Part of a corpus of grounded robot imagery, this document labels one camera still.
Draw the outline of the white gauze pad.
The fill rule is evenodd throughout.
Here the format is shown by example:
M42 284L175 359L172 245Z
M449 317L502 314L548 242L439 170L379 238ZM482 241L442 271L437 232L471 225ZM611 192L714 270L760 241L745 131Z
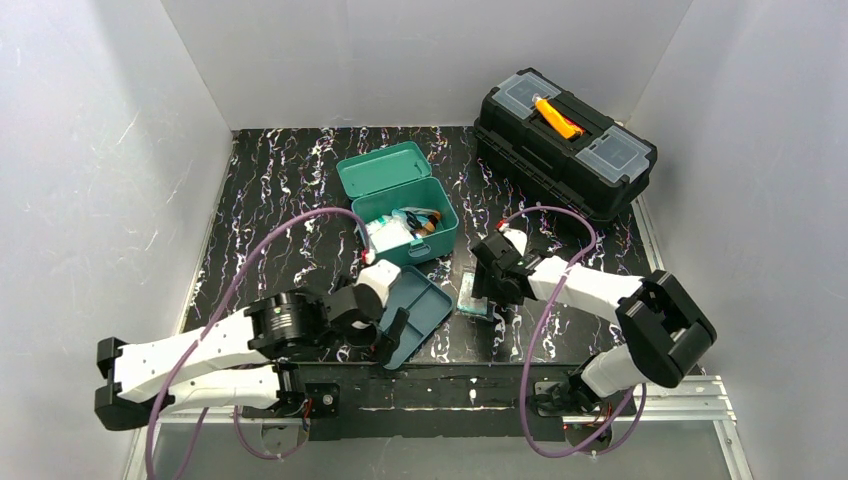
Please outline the white gauze pad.
M390 235L374 235L369 236L373 243L374 250L377 253L382 253L401 245L408 244L415 240L413 235L404 226L399 224L396 232Z

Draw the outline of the dark teal tray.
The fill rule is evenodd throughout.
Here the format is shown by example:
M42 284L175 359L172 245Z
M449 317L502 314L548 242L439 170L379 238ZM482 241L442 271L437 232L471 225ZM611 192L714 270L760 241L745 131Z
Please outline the dark teal tray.
M401 268L401 275L392 286L386 311L379 328L387 330L398 308L410 311L408 324L401 336L387 370L396 370L406 362L454 310L455 301L437 284L414 266Z

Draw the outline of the blue cotton swab pouch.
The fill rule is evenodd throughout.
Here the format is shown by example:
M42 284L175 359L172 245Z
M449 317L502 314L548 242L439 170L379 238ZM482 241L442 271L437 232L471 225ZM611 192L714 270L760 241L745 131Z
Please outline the blue cotton swab pouch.
M391 215L398 218L410 230L422 229L429 221L429 215L422 209L393 209Z

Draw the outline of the white plastic bottle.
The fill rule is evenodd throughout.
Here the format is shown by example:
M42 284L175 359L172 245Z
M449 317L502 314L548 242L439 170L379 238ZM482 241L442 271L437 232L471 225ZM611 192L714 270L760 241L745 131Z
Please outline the white plastic bottle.
M366 224L369 236L390 235L395 233L398 227L396 218L391 215L382 215Z

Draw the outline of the green medicine box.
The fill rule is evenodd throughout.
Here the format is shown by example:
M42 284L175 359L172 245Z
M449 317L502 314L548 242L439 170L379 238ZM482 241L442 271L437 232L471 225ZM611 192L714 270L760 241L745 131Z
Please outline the green medicine box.
M382 253L372 246L369 255L374 259L385 259L397 266L417 265L453 252L458 216L416 143L406 141L342 160L337 173L352 211L365 224L391 215L393 209L415 208L427 214L441 214L433 234Z

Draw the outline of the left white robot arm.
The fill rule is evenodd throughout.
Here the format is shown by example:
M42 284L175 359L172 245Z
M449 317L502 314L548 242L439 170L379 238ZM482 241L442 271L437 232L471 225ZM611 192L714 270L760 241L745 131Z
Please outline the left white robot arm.
M105 383L94 413L109 431L151 424L154 414L192 408L249 407L277 417L308 416L321 393L309 392L298 361L337 341L364 346L388 365L411 317L365 284L329 294L307 288L278 293L217 321L166 339L130 344L99 341L96 364Z

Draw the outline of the black handled scissors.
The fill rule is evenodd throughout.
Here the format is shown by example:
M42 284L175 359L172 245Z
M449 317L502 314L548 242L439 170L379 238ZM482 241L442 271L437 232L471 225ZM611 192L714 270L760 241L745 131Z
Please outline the black handled scissors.
M405 215L406 223L409 226L410 232L413 235L413 237L416 238L416 239L423 238L423 237L421 237L417 234L416 230L420 227L418 217L424 216L424 215L419 215L419 214L416 214L416 213L413 213L413 212L410 212L410 211L405 211L404 215Z

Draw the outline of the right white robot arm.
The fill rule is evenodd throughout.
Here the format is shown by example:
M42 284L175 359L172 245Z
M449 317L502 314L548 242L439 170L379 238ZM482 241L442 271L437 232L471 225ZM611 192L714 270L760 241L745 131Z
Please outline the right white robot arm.
M540 407L588 411L641 383L674 388L716 342L715 328L671 273L605 273L528 249L526 241L523 232L504 228L472 246L473 297L498 305L553 300L616 325L624 341L534 395Z

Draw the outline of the green bandage packet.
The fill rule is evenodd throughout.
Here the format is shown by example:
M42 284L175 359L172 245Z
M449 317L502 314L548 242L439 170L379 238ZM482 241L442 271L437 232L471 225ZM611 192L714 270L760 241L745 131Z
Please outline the green bandage packet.
M462 274L456 309L459 313L473 319L491 322L493 310L485 298L472 295L475 275L473 271L465 270Z

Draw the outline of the brown medicine bottle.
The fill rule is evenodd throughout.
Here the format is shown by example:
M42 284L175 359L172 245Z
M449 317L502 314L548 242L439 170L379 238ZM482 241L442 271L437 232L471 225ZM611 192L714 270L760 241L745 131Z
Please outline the brown medicine bottle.
M428 215L419 216L418 219L420 227L416 230L417 234L421 237L429 236L437 230L441 221L441 214L436 211Z

